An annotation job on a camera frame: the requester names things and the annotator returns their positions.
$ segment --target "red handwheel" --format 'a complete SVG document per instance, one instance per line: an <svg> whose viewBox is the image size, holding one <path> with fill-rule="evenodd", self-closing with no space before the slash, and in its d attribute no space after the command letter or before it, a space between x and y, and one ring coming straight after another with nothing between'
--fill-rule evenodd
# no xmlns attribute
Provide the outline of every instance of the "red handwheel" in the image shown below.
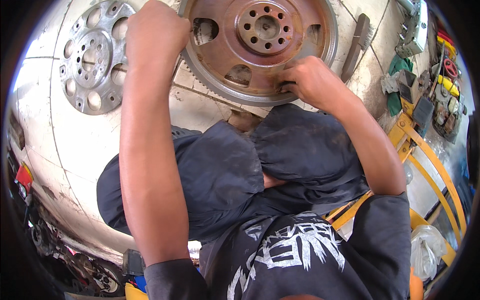
<svg viewBox="0 0 480 300"><path fill-rule="evenodd" d="M453 61L451 61L450 59L445 59L444 68L445 68L445 73L448 77L450 77L452 80L457 78L458 69Z"/></svg>

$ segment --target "right hand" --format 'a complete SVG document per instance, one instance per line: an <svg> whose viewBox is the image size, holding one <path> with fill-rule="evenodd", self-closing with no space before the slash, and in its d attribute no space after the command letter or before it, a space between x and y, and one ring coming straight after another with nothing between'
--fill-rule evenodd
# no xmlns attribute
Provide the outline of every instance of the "right hand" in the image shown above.
<svg viewBox="0 0 480 300"><path fill-rule="evenodd" d="M187 45L190 21L161 1L150 0L128 19L127 57L130 68L173 65Z"/></svg>
<svg viewBox="0 0 480 300"><path fill-rule="evenodd" d="M281 87L282 93L292 92L303 102L332 115L346 101L360 101L323 60L315 56L287 62L278 81L292 82Z"/></svg>

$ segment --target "black t-shirt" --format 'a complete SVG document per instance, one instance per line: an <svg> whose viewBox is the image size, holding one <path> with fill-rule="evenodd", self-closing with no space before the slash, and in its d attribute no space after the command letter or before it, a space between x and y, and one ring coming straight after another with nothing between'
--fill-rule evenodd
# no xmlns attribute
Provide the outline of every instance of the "black t-shirt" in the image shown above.
<svg viewBox="0 0 480 300"><path fill-rule="evenodd" d="M213 244L204 277L189 259L149 266L149 299L406 299L408 209L405 193L370 197L348 241L313 212L257 217Z"/></svg>

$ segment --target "rusty flywheel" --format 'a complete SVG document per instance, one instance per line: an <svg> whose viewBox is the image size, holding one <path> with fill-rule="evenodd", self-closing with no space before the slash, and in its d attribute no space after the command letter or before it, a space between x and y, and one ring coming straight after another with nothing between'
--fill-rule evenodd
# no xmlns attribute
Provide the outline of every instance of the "rusty flywheel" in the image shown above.
<svg viewBox="0 0 480 300"><path fill-rule="evenodd" d="M182 56L210 90L250 106L296 100L275 81L289 60L315 55L331 66L338 27L329 0L182 0L192 23Z"/></svg>

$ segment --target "t-shirt sleeve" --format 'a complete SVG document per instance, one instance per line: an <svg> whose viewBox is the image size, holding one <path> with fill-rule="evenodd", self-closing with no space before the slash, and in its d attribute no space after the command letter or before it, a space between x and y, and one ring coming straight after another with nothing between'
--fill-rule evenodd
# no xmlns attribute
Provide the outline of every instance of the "t-shirt sleeve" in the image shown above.
<svg viewBox="0 0 480 300"><path fill-rule="evenodd" d="M206 299L206 282L188 258L150 265L144 275L149 300Z"/></svg>
<svg viewBox="0 0 480 300"><path fill-rule="evenodd" d="M399 196L371 196L358 209L348 240L375 272L405 293L410 275L409 207L405 192Z"/></svg>

